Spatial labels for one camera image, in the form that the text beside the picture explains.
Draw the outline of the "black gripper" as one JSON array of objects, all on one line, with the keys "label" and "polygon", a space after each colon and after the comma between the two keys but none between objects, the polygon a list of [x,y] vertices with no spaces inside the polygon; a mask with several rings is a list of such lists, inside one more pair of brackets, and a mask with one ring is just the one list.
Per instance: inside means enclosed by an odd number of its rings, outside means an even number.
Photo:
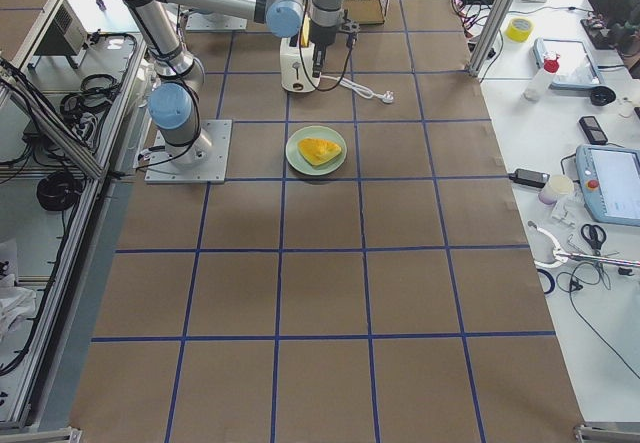
[{"label": "black gripper", "polygon": [[347,10],[311,12],[310,40],[313,46],[311,58],[311,77],[319,77],[325,61],[325,49],[335,43],[336,35],[358,34],[359,23],[349,17]]}]

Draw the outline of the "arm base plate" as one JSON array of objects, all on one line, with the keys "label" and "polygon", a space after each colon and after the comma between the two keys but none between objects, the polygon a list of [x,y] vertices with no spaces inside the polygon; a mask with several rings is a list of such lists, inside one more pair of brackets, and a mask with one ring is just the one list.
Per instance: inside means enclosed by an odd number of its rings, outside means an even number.
[{"label": "arm base plate", "polygon": [[144,180],[148,184],[188,184],[225,182],[232,135],[232,121],[207,119],[201,122],[199,138],[188,151],[166,145],[160,131],[147,164]]},{"label": "arm base plate", "polygon": [[188,10],[184,13],[184,18],[186,19],[186,31],[192,33],[244,31],[247,27],[246,19],[219,13],[200,13]]}]

